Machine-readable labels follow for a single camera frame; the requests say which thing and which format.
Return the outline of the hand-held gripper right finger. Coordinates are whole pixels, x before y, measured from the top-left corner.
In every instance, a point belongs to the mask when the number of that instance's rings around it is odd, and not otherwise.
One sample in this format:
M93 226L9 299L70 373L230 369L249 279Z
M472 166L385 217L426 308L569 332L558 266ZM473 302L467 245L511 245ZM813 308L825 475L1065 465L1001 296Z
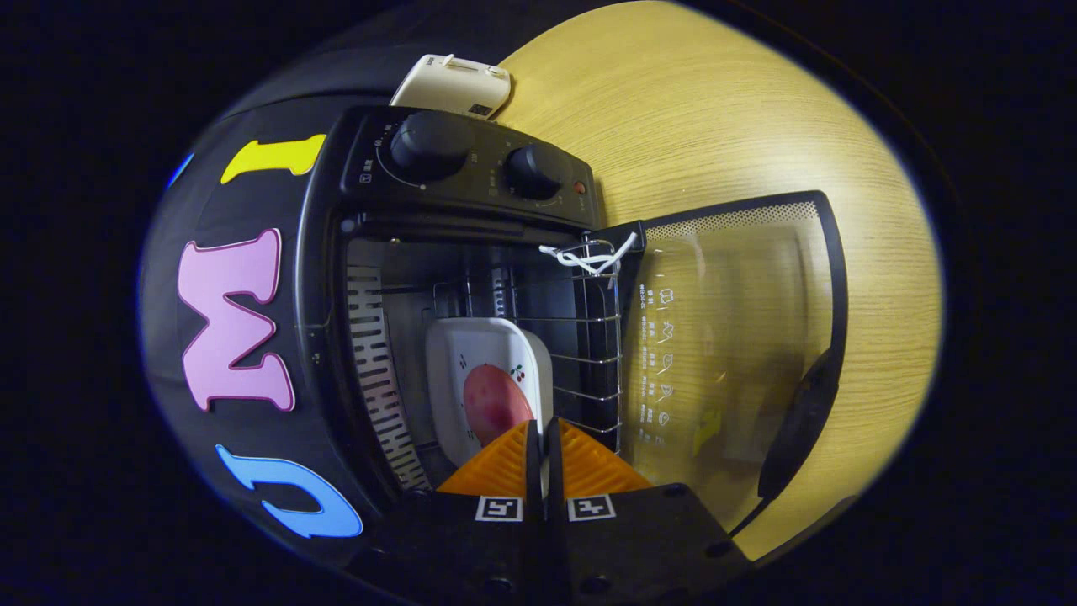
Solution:
M693 488L654 487L565 419L545 438L549 605L710 605L753 570Z

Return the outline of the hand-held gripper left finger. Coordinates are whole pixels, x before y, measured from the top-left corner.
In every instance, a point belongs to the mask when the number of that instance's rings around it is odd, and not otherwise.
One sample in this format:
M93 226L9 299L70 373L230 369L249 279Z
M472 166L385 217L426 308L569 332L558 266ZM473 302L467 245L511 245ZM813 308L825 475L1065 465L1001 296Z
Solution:
M439 490L398 501L350 574L411 605L526 605L544 521L541 459L535 421L508 429Z

